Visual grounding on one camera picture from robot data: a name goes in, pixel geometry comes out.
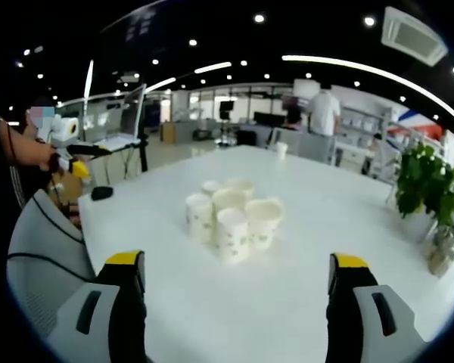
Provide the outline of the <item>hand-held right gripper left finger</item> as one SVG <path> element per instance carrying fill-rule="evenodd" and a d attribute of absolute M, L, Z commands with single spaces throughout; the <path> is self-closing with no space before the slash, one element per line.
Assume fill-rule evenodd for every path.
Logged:
<path fill-rule="evenodd" d="M 145 255 L 116 253 L 59 309 L 47 343 L 60 362 L 146 362 Z"/>

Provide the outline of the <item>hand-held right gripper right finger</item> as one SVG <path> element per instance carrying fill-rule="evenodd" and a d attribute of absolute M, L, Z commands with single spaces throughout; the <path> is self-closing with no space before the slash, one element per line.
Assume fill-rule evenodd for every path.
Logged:
<path fill-rule="evenodd" d="M 330 255 L 327 362 L 415 362 L 426 342 L 415 313 L 361 258 Z"/>

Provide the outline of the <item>person's left hand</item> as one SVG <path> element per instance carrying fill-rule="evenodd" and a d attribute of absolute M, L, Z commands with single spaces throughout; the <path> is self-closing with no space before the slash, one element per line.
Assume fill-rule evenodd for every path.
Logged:
<path fill-rule="evenodd" d="M 39 162 L 39 168 L 44 172 L 62 173 L 63 169 L 60 166 L 59 159 L 60 157 L 55 148 L 47 150 L 42 155 L 42 159 Z"/>

